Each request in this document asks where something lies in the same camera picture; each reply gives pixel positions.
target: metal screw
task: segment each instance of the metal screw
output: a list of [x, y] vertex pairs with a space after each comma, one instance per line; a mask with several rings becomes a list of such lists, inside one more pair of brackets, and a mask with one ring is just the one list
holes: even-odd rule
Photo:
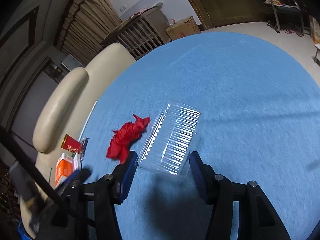
[[70, 187], [76, 187], [78, 185], [79, 185], [78, 181], [73, 181], [71, 182]]
[[257, 187], [257, 186], [258, 186], [258, 183], [257, 183], [256, 181], [254, 181], [254, 180], [250, 180], [250, 181], [249, 181], [249, 184], [250, 184], [250, 186], [252, 186], [252, 187]]
[[113, 179], [113, 175], [112, 174], [104, 175], [104, 179], [105, 180], [112, 180]]
[[214, 176], [214, 178], [216, 179], [216, 180], [223, 180], [223, 176], [221, 175], [221, 174], [216, 174], [215, 176]]

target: white floor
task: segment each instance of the white floor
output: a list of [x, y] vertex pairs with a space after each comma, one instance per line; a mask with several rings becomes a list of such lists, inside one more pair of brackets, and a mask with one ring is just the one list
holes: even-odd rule
[[310, 35], [299, 37], [296, 33], [275, 32], [265, 22], [240, 23], [213, 28], [204, 32], [235, 32], [248, 34], [268, 41], [295, 58], [320, 86], [320, 66], [314, 63], [316, 47]]

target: wall outlet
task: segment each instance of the wall outlet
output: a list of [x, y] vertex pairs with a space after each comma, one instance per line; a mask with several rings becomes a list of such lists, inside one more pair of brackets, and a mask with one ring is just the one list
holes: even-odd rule
[[121, 8], [120, 8], [120, 12], [123, 12], [127, 7], [125, 5], [123, 5]]

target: metal chair leg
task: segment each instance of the metal chair leg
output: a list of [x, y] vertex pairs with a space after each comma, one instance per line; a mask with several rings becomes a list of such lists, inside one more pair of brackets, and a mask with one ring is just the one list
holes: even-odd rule
[[277, 10], [276, 10], [275, 6], [273, 5], [273, 3], [271, 3], [271, 5], [272, 5], [273, 12], [274, 12], [274, 14], [275, 14], [276, 22], [277, 22], [277, 28], [274, 27], [273, 29], [274, 29], [277, 33], [280, 33], [280, 24], [279, 24], [279, 19], [278, 19]]
[[315, 63], [317, 62], [317, 54], [318, 54], [318, 51], [319, 51], [319, 49], [317, 48], [317, 52], [316, 52], [315, 60], [314, 60]]
[[302, 14], [300, 14], [300, 18], [301, 18], [301, 28], [302, 28], [301, 33], [302, 33], [302, 36], [303, 36], [304, 35], [304, 22], [303, 22]]

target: red cloth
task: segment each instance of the red cloth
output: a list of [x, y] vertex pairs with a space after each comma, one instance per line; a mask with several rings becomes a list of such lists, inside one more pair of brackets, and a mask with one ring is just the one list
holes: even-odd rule
[[120, 164], [124, 163], [129, 154], [129, 145], [133, 140], [139, 139], [141, 132], [145, 130], [150, 122], [150, 117], [144, 119], [133, 114], [136, 119], [135, 123], [127, 122], [115, 134], [110, 141], [107, 149], [107, 157], [119, 159]]

